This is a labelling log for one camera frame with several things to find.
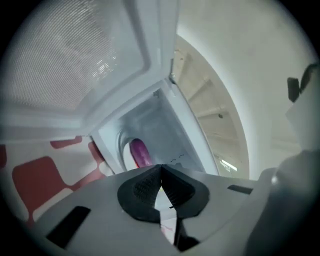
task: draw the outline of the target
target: black slot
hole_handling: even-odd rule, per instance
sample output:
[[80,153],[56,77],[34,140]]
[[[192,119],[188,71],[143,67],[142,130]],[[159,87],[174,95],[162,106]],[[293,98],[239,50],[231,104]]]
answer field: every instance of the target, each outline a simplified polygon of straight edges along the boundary
[[238,185],[230,185],[228,186],[228,190],[233,190],[242,194],[250,195],[253,188],[244,187],[244,186],[238,186]]
[[61,248],[65,248],[91,210],[76,206],[46,238]]

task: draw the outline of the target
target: open cabinet door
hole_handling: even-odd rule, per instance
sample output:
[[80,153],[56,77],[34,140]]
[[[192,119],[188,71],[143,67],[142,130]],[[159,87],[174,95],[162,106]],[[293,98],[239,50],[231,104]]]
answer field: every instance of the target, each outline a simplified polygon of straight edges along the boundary
[[1,62],[0,143],[88,135],[171,70],[177,0],[43,1]]

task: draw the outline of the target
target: white wall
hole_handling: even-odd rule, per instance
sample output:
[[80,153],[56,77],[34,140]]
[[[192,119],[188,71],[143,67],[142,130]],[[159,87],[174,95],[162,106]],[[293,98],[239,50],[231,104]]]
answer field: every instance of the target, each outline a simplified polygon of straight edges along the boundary
[[274,141],[296,143],[285,117],[292,105],[287,77],[300,79],[316,60],[306,37],[284,9],[262,0],[182,0],[178,35],[227,88],[243,126],[250,179],[258,179],[280,162]]

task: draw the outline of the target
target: purple object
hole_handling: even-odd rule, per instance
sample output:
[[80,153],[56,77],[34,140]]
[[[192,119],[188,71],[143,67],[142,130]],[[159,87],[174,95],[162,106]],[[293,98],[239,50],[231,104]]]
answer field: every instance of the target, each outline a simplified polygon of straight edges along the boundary
[[130,152],[138,167],[152,166],[148,149],[141,139],[130,142]]

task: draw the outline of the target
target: mesh panel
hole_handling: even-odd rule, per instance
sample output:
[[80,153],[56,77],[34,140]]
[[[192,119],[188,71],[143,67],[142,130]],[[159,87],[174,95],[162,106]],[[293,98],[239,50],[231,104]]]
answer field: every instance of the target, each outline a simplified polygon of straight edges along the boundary
[[59,0],[39,6],[7,54],[1,98],[36,108],[77,108],[117,65],[110,28],[95,1]]

